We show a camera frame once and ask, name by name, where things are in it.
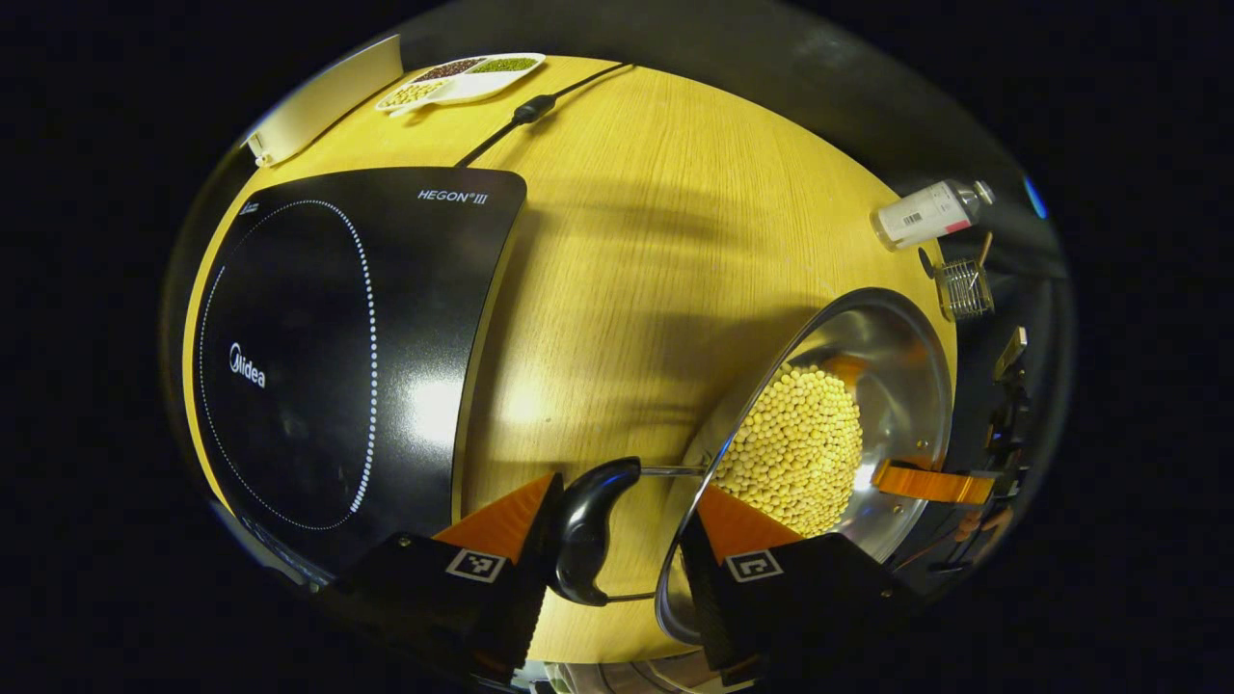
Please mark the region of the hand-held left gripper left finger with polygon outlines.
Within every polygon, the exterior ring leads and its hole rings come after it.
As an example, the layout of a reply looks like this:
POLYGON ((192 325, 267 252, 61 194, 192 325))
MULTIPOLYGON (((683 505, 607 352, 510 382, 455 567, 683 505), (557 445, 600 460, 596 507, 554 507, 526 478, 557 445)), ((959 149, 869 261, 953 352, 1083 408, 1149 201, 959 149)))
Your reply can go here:
POLYGON ((433 675, 506 685, 544 601, 544 542, 564 491, 545 474, 436 536, 389 536, 328 585, 328 614, 433 675))

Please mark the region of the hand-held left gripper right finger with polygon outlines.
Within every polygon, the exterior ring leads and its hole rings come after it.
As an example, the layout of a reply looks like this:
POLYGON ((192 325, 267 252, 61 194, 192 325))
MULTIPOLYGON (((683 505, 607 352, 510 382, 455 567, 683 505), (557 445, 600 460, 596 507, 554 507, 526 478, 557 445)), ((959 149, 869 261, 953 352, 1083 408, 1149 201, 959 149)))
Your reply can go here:
POLYGON ((807 538, 714 485, 680 541, 706 659, 763 675, 793 654, 847 657, 917 611, 917 594, 842 533, 807 538))

